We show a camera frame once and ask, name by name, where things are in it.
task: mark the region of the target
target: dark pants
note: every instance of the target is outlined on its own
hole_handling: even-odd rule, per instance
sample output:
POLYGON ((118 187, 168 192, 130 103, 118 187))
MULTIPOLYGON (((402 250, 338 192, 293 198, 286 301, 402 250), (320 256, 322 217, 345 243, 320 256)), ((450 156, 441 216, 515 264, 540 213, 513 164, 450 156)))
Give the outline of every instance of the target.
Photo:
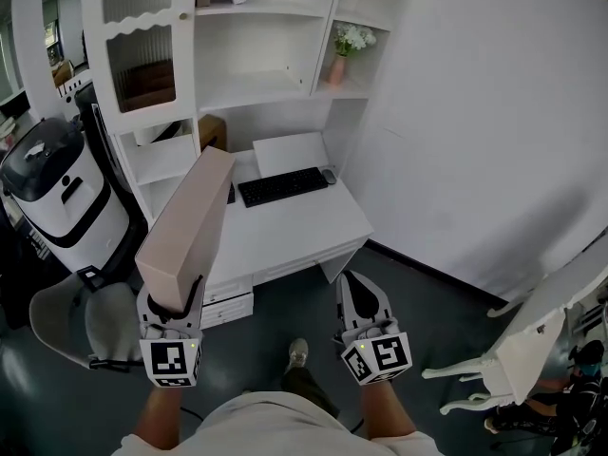
MULTIPOLYGON (((532 398, 553 406, 562 396, 562 393, 538 393, 532 398)), ((540 415, 527 404, 500 408, 494 416, 492 426, 497 430, 520 429, 544 436, 557 436, 559 432, 557 417, 540 415)))
POLYGON ((327 393, 316 384, 308 369, 294 368, 289 370, 283 375, 281 388, 283 391, 288 391, 310 400, 336 419, 340 413, 340 410, 332 404, 327 393))

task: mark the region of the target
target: shoe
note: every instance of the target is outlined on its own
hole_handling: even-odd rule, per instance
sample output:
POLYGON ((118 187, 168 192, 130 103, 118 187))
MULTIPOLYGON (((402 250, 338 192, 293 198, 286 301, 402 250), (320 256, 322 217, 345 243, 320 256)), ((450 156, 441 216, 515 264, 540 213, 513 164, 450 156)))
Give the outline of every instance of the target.
POLYGON ((488 417, 487 419, 484 420, 484 428, 489 430, 492 434, 498 434, 500 431, 494 427, 494 425, 492 424, 493 422, 494 422, 494 417, 488 417))
POLYGON ((297 338, 289 347, 289 365, 285 370, 301 369, 306 365, 308 358, 308 343, 304 338, 297 338))

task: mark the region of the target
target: cable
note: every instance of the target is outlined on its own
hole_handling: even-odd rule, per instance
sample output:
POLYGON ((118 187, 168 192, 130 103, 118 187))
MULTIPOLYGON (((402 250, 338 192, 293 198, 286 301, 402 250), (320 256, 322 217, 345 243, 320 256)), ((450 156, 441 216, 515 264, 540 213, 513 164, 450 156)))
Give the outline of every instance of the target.
POLYGON ((363 426, 364 422, 365 422, 365 420, 361 419, 359 421, 359 424, 357 424, 354 428, 351 429, 351 434, 354 434, 357 430, 359 430, 361 428, 361 426, 363 426))
POLYGON ((190 410, 189 408, 180 407, 180 410, 183 410, 184 412, 188 412, 190 415, 194 415, 201 422, 204 421, 204 418, 200 417, 196 412, 190 410))

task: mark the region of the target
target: potted flower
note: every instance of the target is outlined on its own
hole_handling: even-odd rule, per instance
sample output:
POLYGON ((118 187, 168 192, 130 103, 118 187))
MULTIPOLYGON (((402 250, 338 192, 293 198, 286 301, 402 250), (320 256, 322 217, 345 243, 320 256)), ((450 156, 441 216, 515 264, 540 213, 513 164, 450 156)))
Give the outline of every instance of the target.
POLYGON ((355 24, 336 22, 334 29, 335 57, 328 83, 332 86, 340 86, 344 79, 347 58, 356 51, 373 46, 376 43, 376 37, 370 28, 355 24))

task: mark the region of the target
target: black lid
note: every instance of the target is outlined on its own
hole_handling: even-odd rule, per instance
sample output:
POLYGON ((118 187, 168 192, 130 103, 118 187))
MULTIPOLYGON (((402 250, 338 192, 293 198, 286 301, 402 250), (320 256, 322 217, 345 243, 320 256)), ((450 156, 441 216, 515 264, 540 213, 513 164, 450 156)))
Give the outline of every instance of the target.
POLYGON ((73 125, 57 118, 42 120, 5 157, 0 179, 16 198, 36 201, 61 179, 84 148, 85 139, 73 125))

